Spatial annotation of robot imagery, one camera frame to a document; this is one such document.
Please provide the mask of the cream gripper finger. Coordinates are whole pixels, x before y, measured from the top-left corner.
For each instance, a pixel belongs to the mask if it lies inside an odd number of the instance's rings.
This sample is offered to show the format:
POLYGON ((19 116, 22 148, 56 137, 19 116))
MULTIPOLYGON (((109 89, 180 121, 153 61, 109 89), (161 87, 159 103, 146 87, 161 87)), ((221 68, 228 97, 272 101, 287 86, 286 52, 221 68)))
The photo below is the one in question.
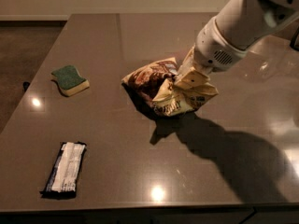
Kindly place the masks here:
POLYGON ((194 47, 191 47, 191 49, 188 51, 187 55, 185 56, 181 66, 178 69, 178 74, 180 76, 184 76, 187 73, 194 70, 196 66, 196 62, 194 60, 194 47))
POLYGON ((191 67, 186 72, 179 74, 175 81, 174 85, 183 90, 188 90, 195 88, 201 85, 208 83, 210 80, 209 76, 206 74, 197 71, 194 67, 191 67))

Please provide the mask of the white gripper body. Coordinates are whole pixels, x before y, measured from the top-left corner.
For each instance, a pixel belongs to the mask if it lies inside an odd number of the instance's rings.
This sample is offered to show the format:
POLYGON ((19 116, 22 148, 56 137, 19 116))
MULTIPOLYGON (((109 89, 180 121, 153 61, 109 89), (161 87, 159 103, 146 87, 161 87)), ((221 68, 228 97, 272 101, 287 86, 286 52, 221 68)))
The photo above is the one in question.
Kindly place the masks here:
POLYGON ((213 17, 199 32, 194 44, 194 59, 212 72, 224 72, 247 55, 246 50, 235 48, 222 36, 213 17))

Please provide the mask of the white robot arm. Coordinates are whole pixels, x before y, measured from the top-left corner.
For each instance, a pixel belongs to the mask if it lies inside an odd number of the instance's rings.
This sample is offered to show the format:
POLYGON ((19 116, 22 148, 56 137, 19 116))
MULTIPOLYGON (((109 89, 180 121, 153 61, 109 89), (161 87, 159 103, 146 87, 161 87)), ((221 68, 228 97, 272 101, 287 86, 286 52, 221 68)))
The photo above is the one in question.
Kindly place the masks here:
POLYGON ((298 12, 299 0, 230 0, 199 32, 175 85, 187 90, 206 83, 211 72, 230 69, 261 38, 295 21, 298 12))

